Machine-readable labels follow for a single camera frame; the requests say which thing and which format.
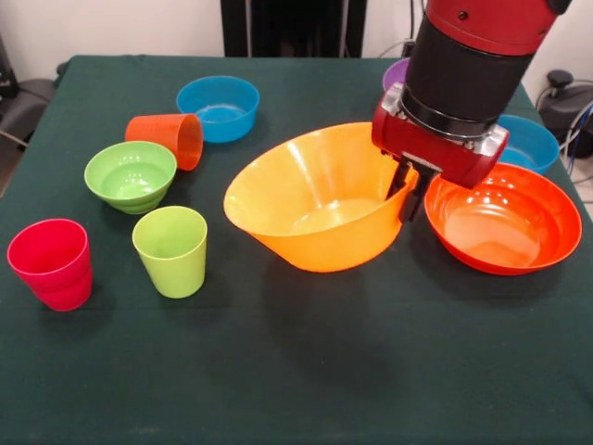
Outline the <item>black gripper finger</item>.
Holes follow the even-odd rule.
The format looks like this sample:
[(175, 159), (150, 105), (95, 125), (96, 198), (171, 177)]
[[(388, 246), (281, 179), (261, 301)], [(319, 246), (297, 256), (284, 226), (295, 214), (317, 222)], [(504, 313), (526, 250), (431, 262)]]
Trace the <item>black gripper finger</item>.
[(435, 172), (428, 170), (420, 170), (418, 180), (415, 186), (407, 194), (404, 204), (400, 210), (400, 221), (402, 223), (411, 222), (419, 208), (423, 203), (423, 197), (425, 196), (427, 189), (435, 177)]
[(387, 189), (385, 200), (389, 200), (401, 190), (413, 191), (417, 184), (417, 172), (410, 160), (402, 160), (395, 171), (390, 186)]

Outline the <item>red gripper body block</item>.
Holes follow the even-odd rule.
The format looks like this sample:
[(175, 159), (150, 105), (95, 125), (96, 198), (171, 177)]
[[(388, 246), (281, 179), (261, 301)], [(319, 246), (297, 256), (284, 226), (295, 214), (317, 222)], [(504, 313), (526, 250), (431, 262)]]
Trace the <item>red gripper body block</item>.
[(409, 160), (441, 174), (465, 188), (480, 184), (492, 171), (505, 148), (505, 129), (495, 125), (475, 141), (455, 141), (390, 113), (379, 105), (372, 120), (372, 142), (395, 160)]

